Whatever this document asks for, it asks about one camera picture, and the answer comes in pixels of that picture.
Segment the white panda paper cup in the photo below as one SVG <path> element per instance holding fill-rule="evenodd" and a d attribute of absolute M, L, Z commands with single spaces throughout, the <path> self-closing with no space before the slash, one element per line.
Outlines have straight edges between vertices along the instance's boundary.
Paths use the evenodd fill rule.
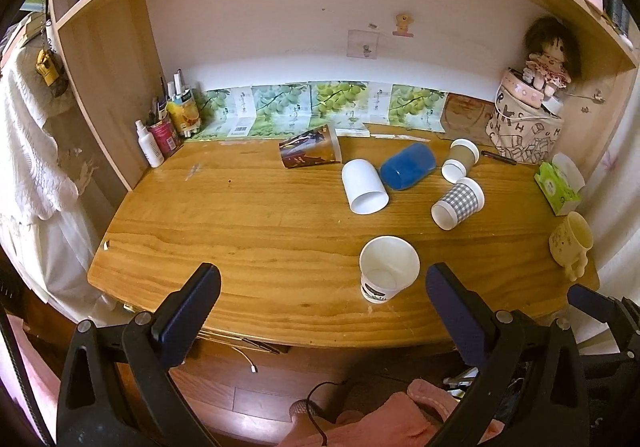
<path fill-rule="evenodd" d="M 372 304 L 384 304 L 416 281 L 420 257 L 408 241 L 378 236 L 362 248 L 359 256 L 360 291 Z"/>

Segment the grey checked paper cup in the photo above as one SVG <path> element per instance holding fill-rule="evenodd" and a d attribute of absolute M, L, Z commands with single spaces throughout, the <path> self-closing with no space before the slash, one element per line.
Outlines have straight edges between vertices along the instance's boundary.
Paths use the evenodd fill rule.
<path fill-rule="evenodd" d="M 452 230 L 485 205 L 480 184 L 472 178 L 460 178 L 431 208 L 432 219 L 442 230 Z"/>

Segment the brown sleeve paper cup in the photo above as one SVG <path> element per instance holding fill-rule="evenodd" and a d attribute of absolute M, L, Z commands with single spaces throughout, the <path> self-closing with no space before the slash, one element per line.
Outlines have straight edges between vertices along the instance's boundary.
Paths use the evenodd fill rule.
<path fill-rule="evenodd" d="M 480 149 L 466 138 L 457 138 L 449 147 L 447 159 L 442 163 L 442 177 L 451 184 L 469 174 L 480 160 Z"/>

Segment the white plastic cup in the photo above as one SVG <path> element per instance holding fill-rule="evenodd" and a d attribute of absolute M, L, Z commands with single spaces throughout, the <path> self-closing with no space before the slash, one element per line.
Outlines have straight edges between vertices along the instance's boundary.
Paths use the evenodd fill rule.
<path fill-rule="evenodd" d="M 350 160 L 344 164 L 341 175 L 352 213 L 369 215 L 387 206 L 390 196 L 372 163 L 364 159 Z"/>

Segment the blue plastic cup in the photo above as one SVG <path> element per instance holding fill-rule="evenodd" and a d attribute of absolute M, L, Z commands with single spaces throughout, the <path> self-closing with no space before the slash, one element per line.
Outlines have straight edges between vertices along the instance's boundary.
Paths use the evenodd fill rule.
<path fill-rule="evenodd" d="M 414 143 L 388 158 L 380 167 L 383 183 L 394 190 L 405 190 L 419 183 L 436 169 L 431 148 Z"/>

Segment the dark printed paper cup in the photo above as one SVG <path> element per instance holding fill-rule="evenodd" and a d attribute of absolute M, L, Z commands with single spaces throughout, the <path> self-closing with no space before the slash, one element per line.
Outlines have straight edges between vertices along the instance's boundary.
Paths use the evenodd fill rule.
<path fill-rule="evenodd" d="M 280 142 L 279 154 L 287 169 L 342 162 L 340 141 L 331 124 L 307 130 Z"/>

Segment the cream ceramic mug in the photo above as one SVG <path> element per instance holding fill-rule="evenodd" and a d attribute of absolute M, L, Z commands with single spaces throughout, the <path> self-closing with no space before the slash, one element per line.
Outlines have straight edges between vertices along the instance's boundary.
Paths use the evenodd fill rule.
<path fill-rule="evenodd" d="M 570 282 L 584 276 L 588 265 L 588 252 L 593 247 L 592 231 L 578 212 L 572 211 L 549 237 L 549 250 L 553 261 L 564 269 Z"/>

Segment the green tissue pack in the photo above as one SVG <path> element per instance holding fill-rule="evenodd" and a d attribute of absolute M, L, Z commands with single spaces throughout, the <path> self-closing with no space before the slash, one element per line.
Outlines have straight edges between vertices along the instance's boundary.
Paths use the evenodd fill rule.
<path fill-rule="evenodd" d="M 541 162 L 534 178 L 556 216 L 575 211 L 582 202 L 586 182 L 569 156 L 559 152 L 550 162 Z"/>

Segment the black pen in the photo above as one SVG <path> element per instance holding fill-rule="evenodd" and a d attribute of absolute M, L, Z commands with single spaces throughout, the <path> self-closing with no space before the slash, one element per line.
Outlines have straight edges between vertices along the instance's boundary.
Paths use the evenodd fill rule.
<path fill-rule="evenodd" d="M 510 164 L 510 166 L 516 166 L 518 164 L 512 158 L 496 154 L 495 152 L 488 152 L 488 150 L 486 150 L 486 149 L 481 150 L 480 151 L 480 155 L 483 156 L 483 157 L 487 157 L 489 159 L 492 159 L 492 160 L 496 160 L 496 161 L 500 161 L 502 163 Z"/>

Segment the letter print fabric bag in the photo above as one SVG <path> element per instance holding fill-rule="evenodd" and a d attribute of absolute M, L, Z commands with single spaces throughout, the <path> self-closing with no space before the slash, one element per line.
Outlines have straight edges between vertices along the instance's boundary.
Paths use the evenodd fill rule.
<path fill-rule="evenodd" d="M 485 129 L 500 155 L 529 164 L 548 158 L 564 121 L 544 109 L 543 100 L 542 93 L 525 83 L 518 70 L 506 70 Z"/>

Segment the white spray bottle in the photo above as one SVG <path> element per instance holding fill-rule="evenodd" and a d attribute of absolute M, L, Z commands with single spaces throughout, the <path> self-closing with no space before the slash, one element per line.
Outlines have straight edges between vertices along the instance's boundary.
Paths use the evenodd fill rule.
<path fill-rule="evenodd" d="M 149 165 L 156 169 L 164 162 L 164 156 L 158 147 L 153 134 L 141 120 L 136 121 L 138 144 Z"/>

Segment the red tin can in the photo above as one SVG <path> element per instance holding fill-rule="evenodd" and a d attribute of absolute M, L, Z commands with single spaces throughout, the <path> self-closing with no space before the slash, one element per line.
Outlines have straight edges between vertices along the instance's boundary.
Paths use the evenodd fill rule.
<path fill-rule="evenodd" d="M 148 126 L 148 129 L 165 158 L 172 156 L 181 147 L 182 141 L 169 116 Z"/>

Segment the brown haired doll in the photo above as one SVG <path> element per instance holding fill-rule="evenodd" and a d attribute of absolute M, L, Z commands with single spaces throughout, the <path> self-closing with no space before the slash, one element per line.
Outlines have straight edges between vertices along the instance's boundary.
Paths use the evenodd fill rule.
<path fill-rule="evenodd" d="M 538 18 L 524 37 L 527 52 L 523 81 L 544 98 L 582 77 L 582 56 L 577 39 L 562 22 L 552 16 Z"/>

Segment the green grape poster strip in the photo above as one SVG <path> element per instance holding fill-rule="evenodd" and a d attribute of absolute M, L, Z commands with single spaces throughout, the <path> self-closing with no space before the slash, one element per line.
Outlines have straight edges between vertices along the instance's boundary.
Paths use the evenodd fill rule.
<path fill-rule="evenodd" d="M 311 81 L 208 90 L 196 94 L 202 127 L 194 141 L 280 140 L 329 124 L 340 136 L 368 126 L 434 133 L 484 131 L 494 104 L 425 86 Z"/>

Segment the wooden shelf unit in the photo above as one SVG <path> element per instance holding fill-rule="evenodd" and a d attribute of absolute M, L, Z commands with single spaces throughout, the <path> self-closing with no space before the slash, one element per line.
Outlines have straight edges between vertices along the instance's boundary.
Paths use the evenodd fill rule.
<path fill-rule="evenodd" d="M 359 80 L 491 98 L 550 14 L 575 33 L 582 77 L 556 148 L 585 175 L 627 106 L 639 50 L 585 0 L 50 0 L 53 28 L 93 135 L 126 188 L 146 163 L 134 136 L 176 71 L 202 89 Z"/>

